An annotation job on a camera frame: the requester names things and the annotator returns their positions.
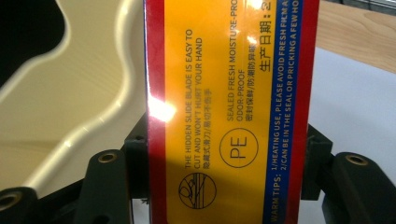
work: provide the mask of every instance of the screw hole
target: screw hole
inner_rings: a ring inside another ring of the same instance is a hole
[[[0,197],[0,211],[4,211],[21,200],[22,194],[19,191],[13,191]]]
[[[368,165],[369,162],[357,155],[347,155],[346,159],[356,165]]]
[[[95,218],[92,224],[107,224],[110,222],[110,217],[101,215]]]
[[[101,155],[98,160],[101,163],[107,163],[107,162],[112,162],[116,159],[117,159],[117,155],[115,153],[110,152],[110,153]]]

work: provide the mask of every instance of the packaging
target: packaging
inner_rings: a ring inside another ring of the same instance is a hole
[[[145,12],[152,223],[296,223],[318,0]]]

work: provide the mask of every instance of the red stripe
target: red stripe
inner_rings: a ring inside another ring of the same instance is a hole
[[[286,223],[297,223],[304,169],[309,98],[311,95],[319,0],[305,0],[301,33],[299,75],[291,151],[290,186]]]
[[[164,0],[146,1],[148,91],[164,101]],[[165,124],[148,116],[151,223],[166,224]]]

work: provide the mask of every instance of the yellow label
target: yellow label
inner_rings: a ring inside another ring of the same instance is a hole
[[[276,2],[165,0],[168,223],[261,223]]]

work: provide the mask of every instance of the white surface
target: white surface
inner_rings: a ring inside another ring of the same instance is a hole
[[[0,186],[25,180],[32,172],[26,167],[42,162],[31,156],[37,148],[43,157],[55,148],[72,151],[130,101],[135,73],[126,74],[115,40],[120,2],[58,0],[62,42],[24,63],[0,90],[0,170],[9,170],[0,172]],[[15,159],[21,154],[26,160]]]
[[[309,123],[350,151],[375,161],[396,183],[396,74],[317,49]],[[325,223],[319,202],[301,202],[299,223]]]
[[[111,4],[110,2],[104,0],[103,4],[106,6],[100,6],[97,1],[58,2],[65,16],[66,26],[70,30],[71,36],[67,38],[73,40],[73,34],[84,34],[85,40],[89,42],[90,39],[101,39],[99,36],[109,35],[108,39],[99,41],[93,46],[94,49],[100,50],[105,45],[109,49],[95,54],[95,60],[92,59],[92,64],[87,66],[97,65],[102,73],[121,77],[121,85],[113,101],[103,111],[98,111],[100,112],[98,115],[80,123],[66,135],[25,182],[24,185],[36,189],[39,196],[47,195],[81,179],[85,174],[88,160],[95,153],[120,148],[129,131],[145,111],[142,2],[134,0],[120,0]],[[102,20],[112,21],[108,22],[109,34],[101,34],[101,31],[106,32],[106,29],[105,24],[99,21],[95,23],[98,27],[92,25],[90,29],[78,29],[80,26],[78,22],[87,18],[79,17],[78,21],[78,16],[75,15],[76,7],[92,9],[96,5],[100,7],[95,9],[94,15],[98,15]],[[107,60],[113,63],[101,67],[101,63]],[[107,70],[108,67],[117,66],[119,66],[118,73]],[[85,71],[89,72],[93,79],[102,75],[96,74],[97,70],[92,71],[90,67]]]
[[[134,224],[149,224],[149,206],[139,199],[133,199]]]

